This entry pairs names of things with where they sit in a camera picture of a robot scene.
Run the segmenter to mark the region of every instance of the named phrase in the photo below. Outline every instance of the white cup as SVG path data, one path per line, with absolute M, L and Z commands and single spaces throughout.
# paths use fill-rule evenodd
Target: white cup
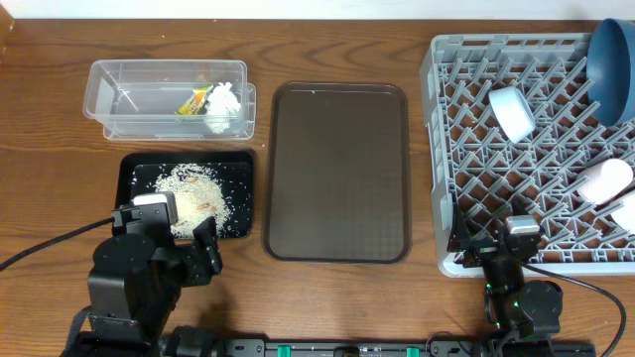
M 512 143 L 517 144 L 536 129 L 534 114 L 516 87 L 492 90 L 488 95 L 496 120 Z
M 615 197 L 633 180 L 633 170 L 623 160 L 608 159 L 579 173 L 576 181 L 586 178 L 577 193 L 587 202 L 602 204 Z
M 622 203 L 622 207 L 611 213 L 611 218 L 623 229 L 635 233 L 635 191 L 630 191 L 615 199 L 609 207 L 620 203 Z

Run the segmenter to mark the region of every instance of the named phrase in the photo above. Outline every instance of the wood grain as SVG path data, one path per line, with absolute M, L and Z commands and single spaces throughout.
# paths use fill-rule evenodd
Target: wood grain
M 167 330 L 199 325 L 276 339 L 421 340 L 439 330 L 490 331 L 483 281 L 444 277 L 435 257 L 430 148 L 418 70 L 433 36 L 588 32 L 587 22 L 79 21 L 21 20 L 0 68 L 0 259 L 96 221 L 114 202 L 121 159 L 133 152 L 252 150 L 255 216 L 245 239 L 222 241 L 225 268 L 185 289 Z M 116 143 L 81 114 L 90 65 L 104 59 L 240 59 L 258 88 L 256 134 L 246 142 Z M 272 95 L 291 80 L 387 82 L 407 94 L 413 249 L 394 266 L 282 263 L 261 246 Z M 89 304 L 86 276 L 101 228 L 0 274 L 0 355 L 59 355 L 73 315 Z M 589 278 L 635 311 L 635 278 Z M 618 323 L 608 299 L 562 284 L 560 340 L 603 350 Z M 635 348 L 627 330 L 615 356 Z

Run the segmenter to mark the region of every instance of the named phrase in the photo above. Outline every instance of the black cable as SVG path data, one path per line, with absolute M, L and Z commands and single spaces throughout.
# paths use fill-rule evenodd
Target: black cable
M 9 268 L 10 265 L 12 265 L 13 263 L 19 261 L 20 259 L 22 259 L 22 258 L 24 258 L 24 257 L 26 257 L 26 256 L 28 256 L 30 254 L 33 254 L 33 253 L 38 252 L 40 250 L 43 250 L 43 249 L 45 249 L 47 247 L 51 247 L 52 245 L 54 245 L 56 243 L 63 242 L 63 241 L 65 241 L 68 238 L 72 238 L 72 237 L 74 237 L 76 235 L 79 235 L 81 233 L 87 232 L 87 231 L 89 231 L 91 229 L 95 229 L 95 228 L 100 227 L 102 225 L 111 223 L 113 221 L 114 221 L 114 218 L 112 218 L 112 217 L 106 218 L 106 219 L 102 219 L 102 220 L 100 220 L 98 222 L 94 222 L 94 223 L 88 224 L 85 227 L 81 227 L 79 229 L 73 230 L 72 232 L 68 232 L 68 233 L 66 233 L 64 235 L 61 235 L 60 237 L 53 238 L 53 239 L 48 240 L 48 241 L 46 241 L 44 243 L 40 243 L 40 244 L 38 244 L 36 246 L 33 246 L 33 247 L 29 248 L 29 249 L 26 249 L 26 250 L 24 250 L 24 251 L 22 251 L 22 252 L 20 252 L 20 253 L 18 253 L 16 255 L 14 255 L 13 257 L 7 259 L 7 261 L 5 261 L 4 263 L 0 264 L 0 272 L 2 272 L 3 270 Z
M 523 268 L 525 268 L 527 270 L 542 274 L 542 275 L 547 276 L 547 277 L 556 278 L 556 279 L 563 280 L 565 282 L 577 284 L 577 285 L 579 285 L 581 287 L 585 287 L 587 289 L 593 290 L 596 293 L 600 293 L 600 294 L 604 295 L 605 297 L 610 298 L 613 302 L 615 302 L 615 304 L 619 308 L 619 314 L 620 314 L 619 328 L 617 329 L 617 333 L 615 334 L 615 337 L 613 337 L 613 340 L 611 341 L 611 344 L 608 345 L 608 348 L 606 348 L 606 351 L 604 351 L 604 353 L 602 353 L 602 357 L 607 357 L 611 352 L 613 352 L 613 349 L 615 348 L 615 346 L 617 346 L 617 343 L 619 342 L 620 338 L 622 338 L 622 335 L 624 334 L 624 330 L 626 329 L 626 308 L 624 308 L 624 304 L 622 303 L 622 301 L 619 300 L 619 298 L 617 298 L 615 295 L 609 293 L 608 291 L 606 291 L 604 289 L 601 289 L 601 288 L 598 288 L 598 287 L 596 287 L 594 285 L 591 285 L 589 283 L 585 283 L 583 281 L 579 281 L 578 279 L 566 277 L 566 276 L 563 276 L 563 275 L 560 275 L 560 274 L 556 274 L 556 273 L 544 271 L 544 270 L 536 268 L 536 267 L 532 267 L 529 264 L 523 263 L 521 260 L 519 260 L 516 257 L 514 257 L 514 259 Z
M 62 356 L 64 357 L 73 343 L 77 339 L 77 336 L 81 332 L 81 327 L 86 321 L 86 318 L 90 315 L 90 306 L 83 308 L 80 312 L 76 313 L 70 322 L 70 329 L 68 330 L 68 338 L 66 339 L 66 347 L 63 350 Z
M 437 335 L 442 334 L 442 333 L 455 337 L 455 335 L 453 333 L 448 332 L 448 331 L 439 331 L 439 332 L 433 333 L 433 335 L 430 336 L 428 341 L 426 341 L 426 352 L 430 352 L 430 347 L 428 347 L 428 345 L 430 344 L 430 341 L 432 341 Z M 463 346 L 463 344 L 460 341 L 453 341 L 453 342 L 458 343 L 458 347 L 460 347 L 460 349 L 462 349 L 463 352 L 465 352 L 465 354 L 467 354 L 468 356 L 471 356 L 471 352 L 467 348 L 465 348 L 465 346 Z

